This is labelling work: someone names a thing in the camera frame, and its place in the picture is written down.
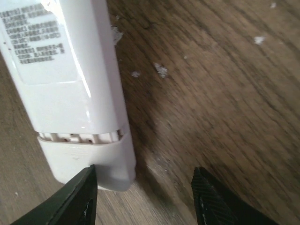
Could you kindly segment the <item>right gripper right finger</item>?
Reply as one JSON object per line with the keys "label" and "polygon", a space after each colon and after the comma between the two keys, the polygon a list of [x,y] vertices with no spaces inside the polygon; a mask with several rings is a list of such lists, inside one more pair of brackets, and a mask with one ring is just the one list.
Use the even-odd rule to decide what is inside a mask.
{"label": "right gripper right finger", "polygon": [[196,167],[191,182],[199,225],[277,225],[223,185],[204,167]]}

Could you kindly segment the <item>white battery cover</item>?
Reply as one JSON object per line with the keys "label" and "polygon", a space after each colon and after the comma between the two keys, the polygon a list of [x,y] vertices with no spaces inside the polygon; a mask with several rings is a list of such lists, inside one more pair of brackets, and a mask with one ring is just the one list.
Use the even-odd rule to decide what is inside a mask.
{"label": "white battery cover", "polygon": [[68,183],[82,169],[94,165],[99,189],[126,191],[135,180],[136,158],[132,137],[108,144],[54,142],[38,137],[54,178]]}

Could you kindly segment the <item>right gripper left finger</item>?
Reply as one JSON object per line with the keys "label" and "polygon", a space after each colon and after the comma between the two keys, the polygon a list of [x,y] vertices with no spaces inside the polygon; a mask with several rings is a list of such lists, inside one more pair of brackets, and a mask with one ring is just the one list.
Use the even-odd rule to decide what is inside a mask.
{"label": "right gripper left finger", "polygon": [[93,225],[96,221],[97,194],[96,169],[91,165],[12,224]]}

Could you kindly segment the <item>white remote control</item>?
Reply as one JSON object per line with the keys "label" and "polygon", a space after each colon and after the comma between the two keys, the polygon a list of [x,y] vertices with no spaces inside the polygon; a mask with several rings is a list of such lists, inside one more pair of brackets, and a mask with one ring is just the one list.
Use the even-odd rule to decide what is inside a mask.
{"label": "white remote control", "polygon": [[105,0],[3,0],[0,51],[37,138],[131,135]]}

